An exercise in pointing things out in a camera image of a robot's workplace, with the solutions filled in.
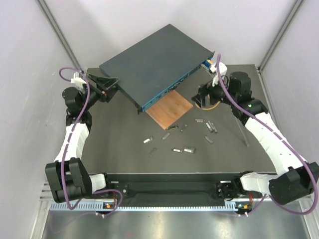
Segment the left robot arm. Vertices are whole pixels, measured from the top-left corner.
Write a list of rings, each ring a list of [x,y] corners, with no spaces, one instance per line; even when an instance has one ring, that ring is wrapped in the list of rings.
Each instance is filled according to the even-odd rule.
[[[57,203],[91,197],[97,192],[109,197],[113,185],[105,174],[89,175],[81,158],[84,144],[92,127],[89,109],[98,101],[109,102],[117,92],[118,78],[103,78],[88,74],[88,80],[75,73],[72,87],[62,92],[66,109],[66,135],[60,152],[45,167],[45,174]]]

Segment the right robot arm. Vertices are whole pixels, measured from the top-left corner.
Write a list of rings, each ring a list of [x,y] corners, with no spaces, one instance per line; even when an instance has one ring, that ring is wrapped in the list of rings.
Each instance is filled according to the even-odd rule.
[[[241,173],[232,181],[236,196],[244,197],[250,191],[269,196],[283,208],[286,204],[313,194],[314,201],[308,213],[319,202],[316,184],[319,179],[317,163],[308,163],[287,142],[275,126],[265,105],[252,96],[251,79],[245,72],[234,72],[229,77],[218,72],[208,72],[210,82],[202,84],[192,100],[204,106],[206,98],[210,103],[221,102],[231,107],[233,115],[256,138],[270,158],[275,174],[261,174],[253,171]]]

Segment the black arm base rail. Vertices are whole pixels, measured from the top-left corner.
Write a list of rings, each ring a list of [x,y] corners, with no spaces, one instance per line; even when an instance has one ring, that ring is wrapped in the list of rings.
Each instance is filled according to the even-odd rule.
[[[107,188],[117,189],[123,207],[223,206],[228,200],[257,200],[257,192],[237,192],[237,173],[109,173]]]

